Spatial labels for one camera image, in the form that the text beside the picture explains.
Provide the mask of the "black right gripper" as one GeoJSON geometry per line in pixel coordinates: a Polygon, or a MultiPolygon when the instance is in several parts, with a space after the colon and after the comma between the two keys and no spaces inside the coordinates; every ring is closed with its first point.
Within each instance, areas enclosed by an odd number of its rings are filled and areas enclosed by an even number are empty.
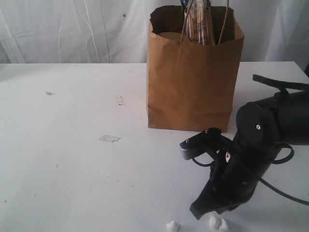
{"type": "Polygon", "coordinates": [[[218,214],[233,211],[248,202],[281,149],[281,144],[275,144],[267,151],[261,151],[244,141],[233,140],[216,159],[209,181],[190,206],[195,219],[200,220],[213,211],[218,214]]]}

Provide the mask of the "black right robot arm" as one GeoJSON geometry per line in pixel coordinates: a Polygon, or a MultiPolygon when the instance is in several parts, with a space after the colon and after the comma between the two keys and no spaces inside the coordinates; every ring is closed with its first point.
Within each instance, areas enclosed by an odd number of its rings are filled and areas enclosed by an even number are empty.
{"type": "Polygon", "coordinates": [[[209,212],[232,211],[253,196],[272,164],[292,159],[294,145],[309,143],[309,86],[253,75],[253,80],[278,90],[272,97],[239,108],[233,139],[209,128],[180,143],[186,160],[208,154],[210,177],[190,211],[196,219],[209,212]],[[278,159],[280,151],[290,153],[278,159]]]}

